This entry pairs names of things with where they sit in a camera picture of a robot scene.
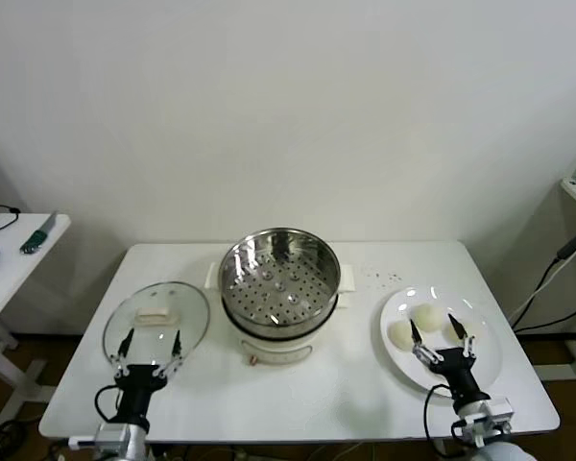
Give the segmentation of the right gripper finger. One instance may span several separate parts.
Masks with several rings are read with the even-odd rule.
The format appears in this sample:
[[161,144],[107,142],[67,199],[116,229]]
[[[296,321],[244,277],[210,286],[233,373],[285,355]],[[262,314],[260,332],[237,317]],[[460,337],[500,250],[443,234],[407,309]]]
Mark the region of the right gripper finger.
[[440,355],[423,344],[418,327],[413,320],[410,321],[410,329],[413,341],[412,354],[429,371],[434,372],[440,364]]
[[451,348],[450,350],[460,354],[464,358],[475,360],[475,336],[469,333],[465,326],[452,314],[448,314],[448,319],[459,341],[459,346]]

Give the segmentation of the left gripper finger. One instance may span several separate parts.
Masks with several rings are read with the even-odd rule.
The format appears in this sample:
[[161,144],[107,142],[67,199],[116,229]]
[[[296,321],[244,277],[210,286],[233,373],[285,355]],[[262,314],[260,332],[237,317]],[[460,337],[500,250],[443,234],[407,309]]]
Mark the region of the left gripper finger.
[[127,376],[130,360],[128,358],[134,328],[130,328],[126,333],[106,332],[106,358],[112,370],[112,377],[119,379]]
[[169,380],[178,371],[180,367],[181,367],[181,340],[180,340],[180,330],[178,329],[171,349],[170,359],[155,371],[155,376],[157,376],[160,379]]

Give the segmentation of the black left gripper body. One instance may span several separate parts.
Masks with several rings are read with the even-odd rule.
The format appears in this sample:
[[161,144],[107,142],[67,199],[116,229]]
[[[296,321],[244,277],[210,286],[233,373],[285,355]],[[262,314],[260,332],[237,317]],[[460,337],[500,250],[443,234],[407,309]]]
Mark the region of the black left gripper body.
[[115,423],[147,424],[153,393],[167,385],[158,365],[129,365],[128,374],[115,379],[122,396],[113,417]]

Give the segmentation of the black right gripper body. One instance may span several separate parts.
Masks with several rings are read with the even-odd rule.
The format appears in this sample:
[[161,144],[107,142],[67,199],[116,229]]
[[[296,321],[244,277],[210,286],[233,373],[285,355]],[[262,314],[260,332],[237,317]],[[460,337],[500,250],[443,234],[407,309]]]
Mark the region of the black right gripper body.
[[474,357],[465,357],[462,349],[438,350],[438,354],[444,360],[432,364],[431,372],[445,378],[454,406],[466,406],[491,398],[480,389],[471,372],[475,363]]

